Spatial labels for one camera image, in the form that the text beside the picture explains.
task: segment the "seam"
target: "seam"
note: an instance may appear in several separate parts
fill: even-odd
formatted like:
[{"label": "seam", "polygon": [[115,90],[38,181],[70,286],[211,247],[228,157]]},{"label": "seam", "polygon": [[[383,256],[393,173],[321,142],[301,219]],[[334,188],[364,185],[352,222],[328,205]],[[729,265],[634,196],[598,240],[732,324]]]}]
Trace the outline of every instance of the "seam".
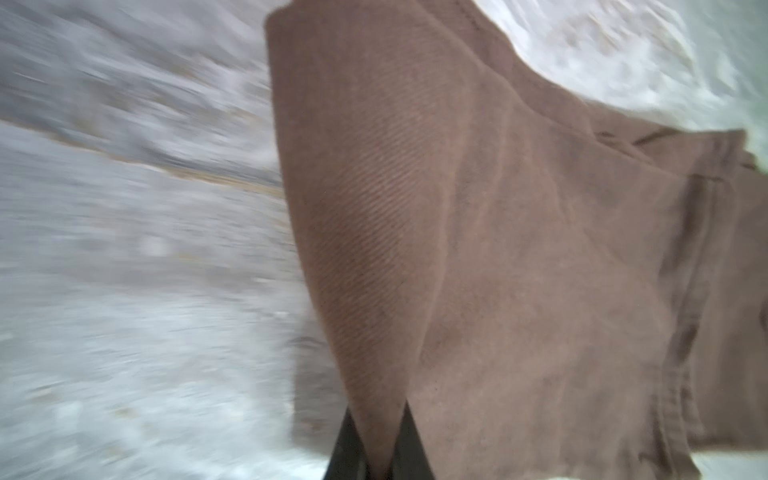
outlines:
[{"label": "seam", "polygon": [[717,226],[720,219],[721,203],[717,191],[721,179],[693,176],[706,182],[706,206],[703,217],[700,245],[693,260],[693,271],[687,282],[686,291],[677,314],[677,328],[667,347],[662,363],[661,378],[657,397],[657,424],[671,474],[675,479],[699,478],[700,472],[690,457],[687,426],[683,405],[684,383],[690,378],[690,351],[696,340],[700,320],[706,305],[707,292],[714,270],[717,268],[717,252],[720,239]]}]

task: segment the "corduroy fabric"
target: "corduroy fabric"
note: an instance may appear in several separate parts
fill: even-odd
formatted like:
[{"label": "corduroy fabric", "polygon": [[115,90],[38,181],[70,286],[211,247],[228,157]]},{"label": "corduroy fabric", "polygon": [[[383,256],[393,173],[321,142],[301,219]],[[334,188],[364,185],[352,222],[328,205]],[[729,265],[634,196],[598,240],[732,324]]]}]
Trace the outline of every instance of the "corduroy fabric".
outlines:
[{"label": "corduroy fabric", "polygon": [[688,479],[691,449],[768,447],[743,132],[587,105],[469,0],[296,0],[266,31],[296,246],[374,472],[406,399],[438,480]]}]

